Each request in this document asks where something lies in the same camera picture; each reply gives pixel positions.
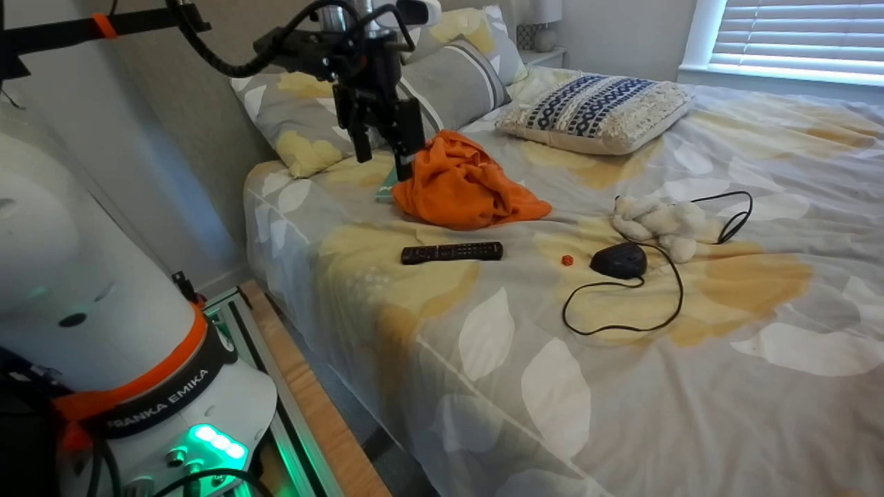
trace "white pillow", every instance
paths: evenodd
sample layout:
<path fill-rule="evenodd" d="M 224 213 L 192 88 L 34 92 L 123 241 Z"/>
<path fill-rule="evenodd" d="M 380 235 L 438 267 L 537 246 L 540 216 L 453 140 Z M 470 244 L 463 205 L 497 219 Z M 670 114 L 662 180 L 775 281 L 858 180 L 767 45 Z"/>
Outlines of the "white pillow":
<path fill-rule="evenodd" d="M 692 111 L 692 97 L 666 79 L 548 73 L 552 85 L 525 82 L 497 129 L 581 155 L 633 155 Z"/>

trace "pillow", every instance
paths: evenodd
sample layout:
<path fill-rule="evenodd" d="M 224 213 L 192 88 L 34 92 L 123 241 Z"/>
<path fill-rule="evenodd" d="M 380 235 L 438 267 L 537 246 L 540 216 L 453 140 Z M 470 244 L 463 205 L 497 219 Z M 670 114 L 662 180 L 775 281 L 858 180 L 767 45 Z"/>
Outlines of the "pillow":
<path fill-rule="evenodd" d="M 399 92 L 420 103 L 425 139 L 441 129 L 463 129 L 510 103 L 497 73 L 468 42 L 453 42 L 403 66 Z"/>
<path fill-rule="evenodd" d="M 305 73 L 265 73 L 232 79 L 232 88 L 293 176 L 313 176 L 358 155 L 351 135 L 337 128 L 331 82 Z"/>
<path fill-rule="evenodd" d="M 692 111 L 677 82 L 592 73 L 548 75 L 559 82 L 548 92 L 525 82 L 497 129 L 583 155 L 633 155 Z"/>
<path fill-rule="evenodd" d="M 468 38 L 493 63 L 503 85 L 525 75 L 501 5 L 445 12 L 438 26 L 409 27 L 409 32 L 414 52 L 407 60 L 420 60 L 457 38 Z"/>

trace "striped pillow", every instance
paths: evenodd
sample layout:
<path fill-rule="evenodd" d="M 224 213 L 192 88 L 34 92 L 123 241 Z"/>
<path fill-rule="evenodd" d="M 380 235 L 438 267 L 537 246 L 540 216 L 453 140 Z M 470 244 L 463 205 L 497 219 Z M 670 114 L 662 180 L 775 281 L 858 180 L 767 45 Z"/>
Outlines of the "striped pillow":
<path fill-rule="evenodd" d="M 413 60 L 399 88 L 420 103 L 425 139 L 441 129 L 463 129 L 510 103 L 497 73 L 470 42 L 453 42 Z"/>
<path fill-rule="evenodd" d="M 515 103 L 503 133 L 583 155 L 633 155 L 692 111 L 677 82 L 575 73 Z"/>

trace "nightstand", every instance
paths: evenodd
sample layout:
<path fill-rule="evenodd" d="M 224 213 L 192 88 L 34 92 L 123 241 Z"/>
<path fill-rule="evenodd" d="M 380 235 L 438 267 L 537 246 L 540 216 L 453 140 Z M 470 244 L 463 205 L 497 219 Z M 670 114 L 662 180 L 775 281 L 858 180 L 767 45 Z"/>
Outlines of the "nightstand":
<path fill-rule="evenodd" d="M 566 49 L 552 49 L 552 52 L 519 49 L 519 55 L 525 66 L 555 66 L 555 68 L 570 66 Z"/>
<path fill-rule="evenodd" d="M 276 416 L 269 441 L 257 454 L 271 494 L 391 497 L 391 488 L 257 281 L 215 298 L 209 306 L 209 318 L 235 342 L 243 362 L 269 372 L 276 383 Z"/>

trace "window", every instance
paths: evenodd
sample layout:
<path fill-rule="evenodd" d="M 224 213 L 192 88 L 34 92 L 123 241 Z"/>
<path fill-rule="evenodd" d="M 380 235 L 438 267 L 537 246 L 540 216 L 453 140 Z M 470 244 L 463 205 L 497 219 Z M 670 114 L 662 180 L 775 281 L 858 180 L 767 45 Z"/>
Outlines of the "window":
<path fill-rule="evenodd" d="M 884 85 L 884 0 L 697 0 L 684 68 Z"/>

